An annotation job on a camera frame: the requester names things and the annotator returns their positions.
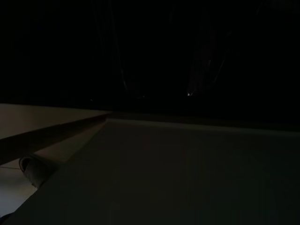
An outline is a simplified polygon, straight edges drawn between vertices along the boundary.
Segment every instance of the slipper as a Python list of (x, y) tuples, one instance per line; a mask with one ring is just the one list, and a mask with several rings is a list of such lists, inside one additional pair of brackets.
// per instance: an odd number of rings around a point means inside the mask
[(47, 164), (32, 155), (20, 158), (19, 167), (36, 188), (40, 188), (53, 173)]

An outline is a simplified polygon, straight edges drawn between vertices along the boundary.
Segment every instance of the floor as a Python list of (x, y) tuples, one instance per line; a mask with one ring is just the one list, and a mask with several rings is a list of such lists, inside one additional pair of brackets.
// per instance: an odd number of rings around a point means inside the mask
[(0, 216), (14, 212), (35, 191), (20, 169), (0, 167)]
[[(0, 139), (104, 113), (106, 112), (0, 104)], [(102, 126), (103, 124), (100, 124), (35, 154), (59, 167), (82, 148)], [(18, 159), (0, 166), (0, 217), (14, 212), (35, 191), (36, 188), (19, 169)]]

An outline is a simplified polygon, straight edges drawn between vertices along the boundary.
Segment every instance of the tiled floor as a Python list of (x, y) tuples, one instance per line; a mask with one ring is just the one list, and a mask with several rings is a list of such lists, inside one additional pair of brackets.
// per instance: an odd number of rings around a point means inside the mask
[(20, 169), (0, 167), (0, 216), (14, 212), (35, 191)]

